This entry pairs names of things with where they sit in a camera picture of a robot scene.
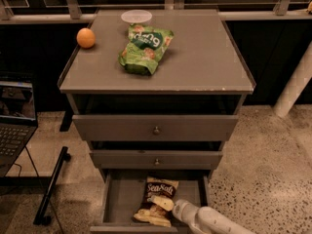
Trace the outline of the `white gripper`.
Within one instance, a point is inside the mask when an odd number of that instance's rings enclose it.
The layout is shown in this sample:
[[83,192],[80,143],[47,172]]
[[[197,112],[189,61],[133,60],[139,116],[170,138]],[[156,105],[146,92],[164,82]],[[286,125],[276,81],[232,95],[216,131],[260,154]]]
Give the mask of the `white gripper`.
[[174,217],[179,221],[187,224],[189,227],[195,227],[198,223],[197,213],[199,207],[188,202],[187,200],[179,199],[175,203],[172,199],[153,195],[148,199],[149,202],[156,204],[166,211],[172,211]]

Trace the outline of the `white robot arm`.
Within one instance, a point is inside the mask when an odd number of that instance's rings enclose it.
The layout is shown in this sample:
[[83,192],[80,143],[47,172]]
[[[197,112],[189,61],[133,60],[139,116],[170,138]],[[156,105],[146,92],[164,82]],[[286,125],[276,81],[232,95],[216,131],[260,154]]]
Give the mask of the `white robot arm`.
[[151,196],[147,201],[166,211],[171,210],[173,216],[187,224],[193,234],[255,234],[211,207],[197,207],[187,200],[174,202],[160,196]]

